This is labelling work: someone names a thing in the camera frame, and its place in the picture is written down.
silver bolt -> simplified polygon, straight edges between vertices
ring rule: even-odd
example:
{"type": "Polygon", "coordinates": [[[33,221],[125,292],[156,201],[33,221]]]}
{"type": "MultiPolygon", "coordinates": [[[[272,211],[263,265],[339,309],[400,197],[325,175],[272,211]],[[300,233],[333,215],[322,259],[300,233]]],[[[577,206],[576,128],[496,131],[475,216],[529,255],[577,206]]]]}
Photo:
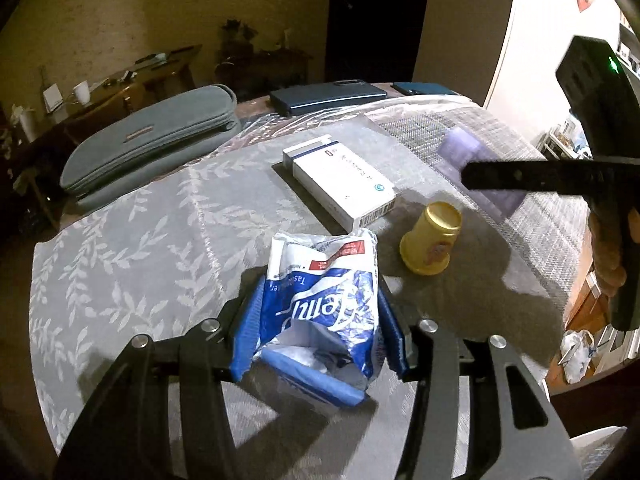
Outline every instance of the silver bolt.
{"type": "Polygon", "coordinates": [[[492,335],[489,338],[489,343],[494,345],[496,348],[504,348],[505,346],[507,346],[507,340],[501,335],[492,335]]]}
{"type": "Polygon", "coordinates": [[[131,339],[131,346],[133,348],[144,348],[149,344],[149,336],[146,334],[138,334],[131,339]]]}
{"type": "Polygon", "coordinates": [[[220,322],[214,317],[210,317],[200,324],[200,328],[203,329],[204,332],[217,332],[220,329],[220,322]]]}
{"type": "Polygon", "coordinates": [[[418,328],[425,334],[433,334],[438,329],[438,324],[433,319],[421,319],[418,328]]]}

yellow cup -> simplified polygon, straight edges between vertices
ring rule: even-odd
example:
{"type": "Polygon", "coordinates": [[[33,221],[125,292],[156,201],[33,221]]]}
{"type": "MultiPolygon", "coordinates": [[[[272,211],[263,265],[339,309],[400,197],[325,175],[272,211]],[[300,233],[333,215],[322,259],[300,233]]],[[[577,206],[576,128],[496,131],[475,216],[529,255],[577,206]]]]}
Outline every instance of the yellow cup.
{"type": "Polygon", "coordinates": [[[449,251],[458,238],[462,216],[447,202],[433,202],[420,215],[414,228],[400,240],[400,255],[415,274],[433,276],[449,265],[449,251]]]}

dark doorway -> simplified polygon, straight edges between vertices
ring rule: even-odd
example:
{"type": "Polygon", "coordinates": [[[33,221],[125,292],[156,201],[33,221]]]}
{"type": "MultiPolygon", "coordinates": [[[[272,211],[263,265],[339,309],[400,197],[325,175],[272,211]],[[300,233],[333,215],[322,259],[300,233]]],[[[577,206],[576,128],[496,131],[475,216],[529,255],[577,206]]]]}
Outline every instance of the dark doorway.
{"type": "Polygon", "coordinates": [[[427,0],[330,0],[324,78],[411,81],[427,0]]]}

human hand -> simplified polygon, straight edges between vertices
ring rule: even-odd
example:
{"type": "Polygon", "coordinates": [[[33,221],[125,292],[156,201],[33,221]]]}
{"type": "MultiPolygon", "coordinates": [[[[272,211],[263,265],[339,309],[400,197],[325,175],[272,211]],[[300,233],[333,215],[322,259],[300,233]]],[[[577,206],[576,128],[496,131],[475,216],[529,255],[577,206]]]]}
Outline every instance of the human hand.
{"type": "MultiPolygon", "coordinates": [[[[627,218],[632,240],[640,243],[640,214],[636,208],[629,212],[627,218]]],[[[626,271],[620,264],[620,231],[617,227],[605,227],[593,212],[589,215],[589,230],[598,286],[603,294],[612,298],[626,281],[626,271]]]]}

purple object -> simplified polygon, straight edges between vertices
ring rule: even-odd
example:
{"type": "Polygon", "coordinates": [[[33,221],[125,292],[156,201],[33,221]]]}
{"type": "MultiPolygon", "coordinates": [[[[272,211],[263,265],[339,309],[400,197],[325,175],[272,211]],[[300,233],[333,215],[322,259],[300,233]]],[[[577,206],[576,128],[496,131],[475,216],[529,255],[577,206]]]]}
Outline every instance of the purple object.
{"type": "Polygon", "coordinates": [[[527,195],[524,191],[471,191],[462,185],[460,171],[468,162],[500,160],[500,158],[475,136],[459,126],[447,131],[438,148],[438,155],[442,161],[436,163],[436,169],[473,199],[497,223],[509,218],[527,195]]]}

